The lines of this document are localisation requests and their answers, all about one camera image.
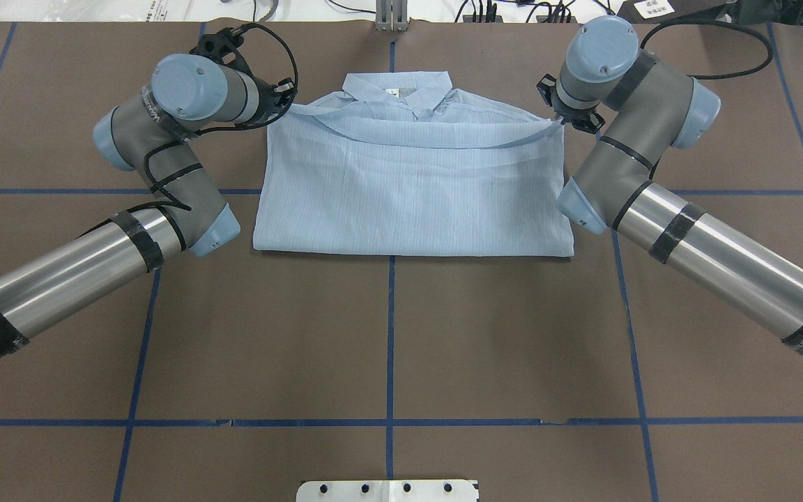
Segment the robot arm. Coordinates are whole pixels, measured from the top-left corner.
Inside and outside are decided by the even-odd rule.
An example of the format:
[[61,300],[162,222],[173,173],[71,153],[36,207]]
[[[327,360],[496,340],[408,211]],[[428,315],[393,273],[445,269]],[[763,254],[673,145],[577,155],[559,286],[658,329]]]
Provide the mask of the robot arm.
[[612,227],[771,330],[803,355],[803,270],[651,181],[669,146],[691,146],[720,99],[638,48],[625,20],[580,29],[560,79],[538,84],[548,105],[578,130],[597,133],[600,102],[618,117],[563,188],[557,205],[593,233]]
[[[212,130],[249,130],[276,121],[296,97],[293,79],[270,85],[237,52],[251,23],[206,35],[191,54],[157,64],[149,85],[105,115],[93,140],[108,161],[137,171],[156,201],[115,214],[92,231],[0,277],[0,356],[186,248],[202,257],[240,225],[188,143]],[[235,59],[223,63],[227,54]]]

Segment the light blue joint cap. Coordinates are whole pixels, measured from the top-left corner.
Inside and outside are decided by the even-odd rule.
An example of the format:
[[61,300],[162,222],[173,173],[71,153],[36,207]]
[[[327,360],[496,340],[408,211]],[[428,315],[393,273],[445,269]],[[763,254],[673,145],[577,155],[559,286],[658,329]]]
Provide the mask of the light blue joint cap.
[[219,248],[238,235],[240,235],[240,223],[237,222],[237,218],[231,212],[229,205],[225,204],[222,212],[219,213],[219,216],[216,216],[216,220],[210,225],[210,228],[204,232],[204,237],[195,242],[190,249],[198,258],[204,257],[213,249]]
[[618,16],[602,16],[581,26],[566,50],[566,66],[576,79],[601,84],[624,75],[639,50],[631,23]]
[[212,117],[225,104],[229,82],[220,67],[201,55],[170,54],[151,77],[154,99],[183,121]]
[[122,158],[120,151],[117,150],[117,144],[114,143],[112,121],[116,110],[116,108],[112,109],[109,114],[101,117],[101,120],[95,124],[95,127],[92,128],[92,141],[101,156],[105,157],[115,168],[121,169],[121,171],[134,171],[135,168]]
[[692,80],[692,99],[689,101],[689,110],[686,112],[686,120],[683,121],[678,139],[671,145],[677,149],[688,149],[693,146],[702,134],[711,127],[717,112],[721,111],[721,98],[714,94],[706,86],[698,83],[697,79]]
[[606,231],[606,223],[587,201],[587,197],[584,197],[584,192],[581,191],[581,187],[574,178],[569,178],[568,183],[560,191],[557,209],[568,219],[573,220],[576,225],[588,229],[589,232],[600,235]]

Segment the shirt collar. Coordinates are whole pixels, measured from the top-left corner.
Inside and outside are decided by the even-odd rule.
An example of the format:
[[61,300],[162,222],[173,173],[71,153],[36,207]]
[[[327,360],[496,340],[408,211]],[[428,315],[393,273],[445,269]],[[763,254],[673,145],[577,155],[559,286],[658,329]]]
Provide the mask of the shirt collar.
[[[404,98],[396,98],[386,89],[417,89]],[[430,114],[450,90],[447,71],[406,71],[405,73],[349,73],[343,90],[358,101],[403,102],[418,119]]]

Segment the white sticker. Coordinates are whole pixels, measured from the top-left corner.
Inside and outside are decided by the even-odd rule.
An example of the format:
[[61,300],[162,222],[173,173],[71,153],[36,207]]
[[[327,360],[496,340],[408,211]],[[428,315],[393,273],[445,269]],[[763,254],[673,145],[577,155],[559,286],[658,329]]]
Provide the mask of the white sticker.
[[643,19],[657,18],[675,13],[675,9],[668,0],[646,0],[634,3],[634,8],[643,16]]
[[166,14],[169,13],[169,10],[166,7],[169,4],[169,0],[151,0],[151,6],[147,9],[147,16],[144,16],[144,20],[149,22],[149,20],[166,20]]

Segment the folded shirt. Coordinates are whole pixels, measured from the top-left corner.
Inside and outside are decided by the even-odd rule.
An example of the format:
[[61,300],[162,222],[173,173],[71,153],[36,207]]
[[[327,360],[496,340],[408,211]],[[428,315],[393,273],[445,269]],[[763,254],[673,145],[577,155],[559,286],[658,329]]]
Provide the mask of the folded shirt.
[[556,209],[563,128],[452,89],[448,73],[351,73],[268,126],[256,249],[571,257]]

